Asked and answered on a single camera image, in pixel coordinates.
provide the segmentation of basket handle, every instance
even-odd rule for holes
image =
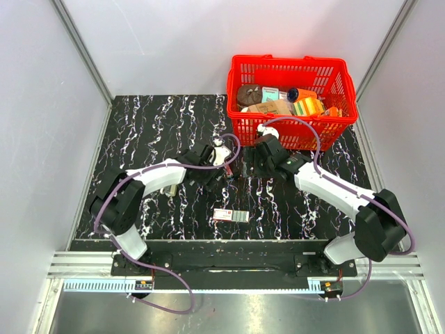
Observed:
[[[229,78],[232,77],[233,73],[234,73],[234,69],[231,68],[229,71],[229,75],[227,76],[228,80],[227,80],[227,85],[225,87],[225,89],[227,90],[226,91],[227,94],[230,94],[230,91],[232,90],[232,80],[230,80]]]
[[[352,103],[354,104],[356,102],[355,101],[356,98],[355,98],[354,83],[353,83],[353,78],[351,78],[348,73],[345,73],[345,81],[346,81],[346,85],[348,86],[348,90],[350,92],[350,97],[351,97]]]

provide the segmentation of gray wall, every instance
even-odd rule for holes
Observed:
[[[235,54],[339,57],[358,84],[403,0],[64,0],[116,95],[226,92]]]
[[[106,105],[47,0],[0,3],[0,327],[25,333]]]
[[[445,323],[445,2],[419,1],[363,98],[384,183],[401,203]]]

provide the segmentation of red plastic basket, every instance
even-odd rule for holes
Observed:
[[[300,117],[308,122],[320,136],[321,149],[326,151],[348,125],[358,118],[355,106],[355,89],[345,61],[336,58],[273,58],[265,56],[234,56],[227,79],[227,113],[232,119],[234,133],[242,146],[254,144],[257,127],[279,116],[262,113],[240,113],[236,94],[244,84],[276,87],[287,91],[292,87],[317,92],[327,108],[342,109],[343,117]],[[315,150],[316,139],[310,130],[294,121],[271,124],[280,133],[281,144],[293,150]]]

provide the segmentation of marble surface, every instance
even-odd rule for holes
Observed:
[[[141,168],[173,157],[195,141],[210,143],[232,132],[226,103],[225,95],[116,97],[87,202],[111,166]],[[353,184],[370,187],[352,127],[323,154],[321,164]],[[249,211],[250,220],[216,222],[216,208]],[[92,222],[84,208],[75,238],[101,239],[92,232]],[[316,196],[249,173],[213,192],[181,184],[174,198],[152,193],[144,199],[136,225],[146,239],[330,239],[354,229],[350,219]]]

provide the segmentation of metal frame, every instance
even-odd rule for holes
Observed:
[[[92,155],[90,167],[88,169],[88,177],[86,178],[85,183],[83,184],[82,194],[81,194],[81,197],[79,198],[79,203],[77,204],[76,214],[74,215],[74,223],[72,224],[70,236],[68,237],[68,242],[65,247],[66,251],[68,251],[70,249],[71,241],[74,239],[74,236],[76,235],[77,227],[79,226],[79,223],[81,221],[83,206],[85,205],[86,196],[88,195],[88,190],[90,188],[91,180],[94,175],[96,163],[99,158],[100,149],[102,147],[102,142],[104,141],[106,126],[108,124],[108,120],[110,119],[110,116],[111,116],[111,105],[109,105],[107,108],[104,122],[102,123],[102,127],[100,129],[99,136],[97,137],[96,148],[95,148],[94,154]]]
[[[48,278],[57,279],[134,279],[140,276],[111,276],[113,255],[116,252],[57,252],[49,267]],[[368,260],[355,260],[358,277],[344,277],[343,280],[357,280],[368,274]],[[312,280],[332,280],[337,277],[312,277]],[[424,280],[416,253],[407,256],[389,255],[383,262],[373,262],[371,280]]]
[[[397,13],[395,20],[393,21],[391,27],[388,30],[387,35],[385,36],[383,43],[380,45],[379,50],[374,56],[371,65],[369,66],[362,82],[360,83],[357,89],[357,102],[362,98],[363,92],[366,90],[366,87],[369,84],[369,81],[374,76],[375,71],[377,71],[380,66],[383,58],[386,56],[389,48],[392,46],[392,43],[396,39],[398,33],[403,28],[404,23],[410,16],[412,10],[414,9],[418,0],[405,0],[400,7],[400,10]]]
[[[110,90],[106,86],[104,79],[102,78],[101,74],[99,73],[99,70],[97,69],[97,66],[95,65],[95,62],[91,58],[90,52],[88,52],[88,49],[86,48],[85,43],[82,40],[79,30],[77,30],[77,27],[74,24],[74,21],[70,13],[68,12],[68,9],[63,3],[63,0],[49,0],[49,1],[52,3],[57,15],[62,21],[68,35],[71,38],[71,41],[73,42],[74,46],[76,47],[76,50],[79,53],[79,56],[82,58],[85,67],[87,68],[87,70],[91,75],[91,79],[95,82],[97,89],[99,89],[99,92],[101,93],[102,97],[105,99],[106,103],[110,106],[111,102],[114,100],[114,96],[111,94]]]

